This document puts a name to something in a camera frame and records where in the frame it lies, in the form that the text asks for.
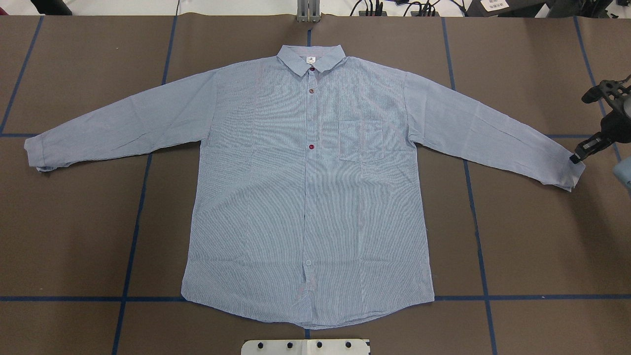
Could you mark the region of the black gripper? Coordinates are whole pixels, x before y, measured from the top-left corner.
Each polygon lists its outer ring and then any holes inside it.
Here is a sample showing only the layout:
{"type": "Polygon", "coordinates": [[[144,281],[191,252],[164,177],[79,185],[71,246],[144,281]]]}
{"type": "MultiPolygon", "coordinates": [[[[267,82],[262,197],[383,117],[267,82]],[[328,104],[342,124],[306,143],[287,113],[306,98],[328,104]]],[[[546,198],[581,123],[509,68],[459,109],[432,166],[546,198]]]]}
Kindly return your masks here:
{"type": "Polygon", "coordinates": [[[631,119],[626,114],[609,112],[601,120],[601,131],[577,144],[570,156],[573,164],[579,164],[589,156],[598,153],[613,143],[631,142],[631,119]]]}

